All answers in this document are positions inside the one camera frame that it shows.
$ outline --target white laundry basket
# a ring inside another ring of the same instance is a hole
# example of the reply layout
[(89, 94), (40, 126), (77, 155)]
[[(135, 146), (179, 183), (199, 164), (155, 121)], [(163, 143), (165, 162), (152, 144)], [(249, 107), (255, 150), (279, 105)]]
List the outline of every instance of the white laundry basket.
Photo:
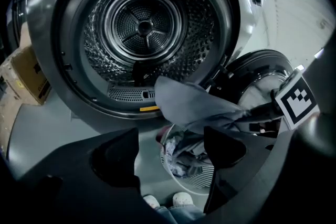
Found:
[[(185, 131), (185, 130), (181, 129), (175, 124), (172, 125), (170, 128), (167, 128), (167, 130), (162, 136), (161, 144), (165, 145), (165, 142), (170, 137), (170, 135), (178, 131)], [(173, 175), (173, 173), (170, 171), (168, 167), (164, 147), (161, 148), (160, 157), (161, 157), (161, 163), (163, 167), (165, 168), (165, 170), (188, 193), (195, 194), (195, 195), (208, 195), (209, 194), (212, 177), (214, 174), (213, 165), (202, 166), (203, 172), (198, 175), (195, 175), (189, 178), (178, 178)]]

